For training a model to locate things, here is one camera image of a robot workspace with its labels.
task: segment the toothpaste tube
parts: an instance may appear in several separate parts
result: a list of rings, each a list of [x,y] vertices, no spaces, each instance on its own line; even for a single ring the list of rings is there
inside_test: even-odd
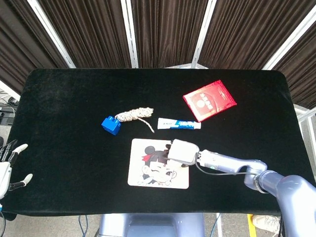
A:
[[[168,118],[158,118],[158,129],[201,129],[200,122],[181,121]]]

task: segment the cartoon character face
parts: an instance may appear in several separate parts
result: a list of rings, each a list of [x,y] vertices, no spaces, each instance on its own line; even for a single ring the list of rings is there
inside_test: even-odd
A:
[[[168,167],[164,152],[156,151],[153,146],[149,146],[145,149],[145,153],[147,155],[143,157],[145,161],[142,167],[143,178],[148,180],[148,183],[170,185],[171,180],[177,176],[177,172]]]

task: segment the black velvet cloth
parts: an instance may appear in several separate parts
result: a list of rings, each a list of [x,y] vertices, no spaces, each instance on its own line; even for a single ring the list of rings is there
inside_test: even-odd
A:
[[[157,130],[158,118],[195,120],[182,96],[221,80],[237,105],[202,122],[201,130]],[[146,120],[123,123],[117,136],[101,122],[138,107]],[[243,175],[208,176],[190,167],[186,190],[127,184],[133,138],[181,139],[201,150],[260,159],[282,175],[314,184],[285,77],[276,71],[179,69],[38,69],[26,82],[10,140],[29,147],[3,210],[33,216],[133,212],[278,214],[276,199],[243,184]]]

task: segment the mouse pad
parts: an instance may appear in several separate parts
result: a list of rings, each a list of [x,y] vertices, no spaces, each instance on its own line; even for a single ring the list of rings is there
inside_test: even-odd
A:
[[[131,186],[187,189],[189,167],[166,158],[167,140],[133,139],[128,184]]]

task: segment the curtain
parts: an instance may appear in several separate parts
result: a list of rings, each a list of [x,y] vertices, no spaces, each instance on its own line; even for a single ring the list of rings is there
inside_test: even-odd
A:
[[[207,0],[132,0],[140,68],[191,63]]]
[[[294,104],[316,107],[316,22],[273,69],[286,76]]]
[[[119,0],[39,0],[79,68],[130,68]]]
[[[67,65],[26,0],[0,0],[0,80],[21,93],[35,68]]]
[[[198,63],[214,69],[261,69],[316,0],[218,0]]]

